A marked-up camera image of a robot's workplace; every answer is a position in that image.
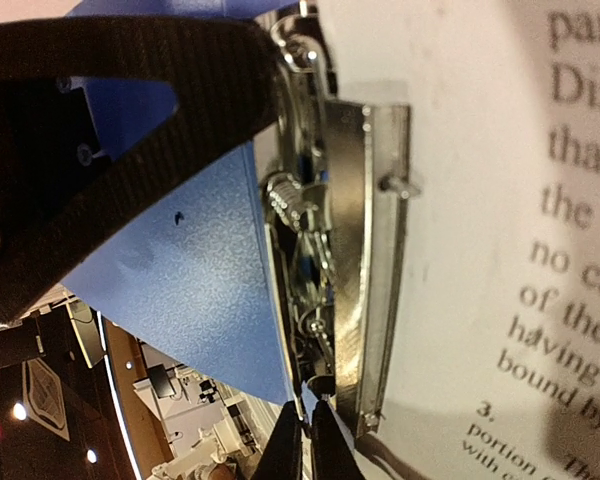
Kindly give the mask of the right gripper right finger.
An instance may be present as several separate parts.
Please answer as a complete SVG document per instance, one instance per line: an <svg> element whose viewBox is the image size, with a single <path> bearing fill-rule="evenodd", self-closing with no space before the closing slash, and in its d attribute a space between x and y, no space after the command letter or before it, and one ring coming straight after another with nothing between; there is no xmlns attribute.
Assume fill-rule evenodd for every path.
<svg viewBox="0 0 600 480"><path fill-rule="evenodd" d="M311 425L312 471L317 480L364 480L329 403L319 400Z"/></svg>

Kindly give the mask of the blue ring binder folder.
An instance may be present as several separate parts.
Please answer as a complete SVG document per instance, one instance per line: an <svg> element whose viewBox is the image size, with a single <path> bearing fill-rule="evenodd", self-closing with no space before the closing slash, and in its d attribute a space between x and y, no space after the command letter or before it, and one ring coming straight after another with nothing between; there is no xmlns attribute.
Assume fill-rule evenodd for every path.
<svg viewBox="0 0 600 480"><path fill-rule="evenodd" d="M254 19L281 114L64 280L156 349L274 403L324 375L354 436L378 428L406 240L412 111L337 79L312 1L83 1L74 14Z"/></svg>

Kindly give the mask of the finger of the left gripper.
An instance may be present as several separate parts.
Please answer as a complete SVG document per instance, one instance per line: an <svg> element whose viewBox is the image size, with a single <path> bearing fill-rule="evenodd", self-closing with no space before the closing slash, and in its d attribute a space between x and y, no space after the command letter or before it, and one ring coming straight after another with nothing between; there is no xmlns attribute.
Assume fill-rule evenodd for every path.
<svg viewBox="0 0 600 480"><path fill-rule="evenodd" d="M276 57L246 21L0 24L0 323L269 126Z"/></svg>

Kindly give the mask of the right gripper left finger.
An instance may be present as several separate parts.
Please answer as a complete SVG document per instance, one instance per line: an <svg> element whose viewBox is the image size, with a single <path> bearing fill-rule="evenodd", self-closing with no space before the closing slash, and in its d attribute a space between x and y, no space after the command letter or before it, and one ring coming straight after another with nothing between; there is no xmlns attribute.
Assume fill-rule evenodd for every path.
<svg viewBox="0 0 600 480"><path fill-rule="evenodd" d="M284 404L252 480L302 478L302 422L294 402Z"/></svg>

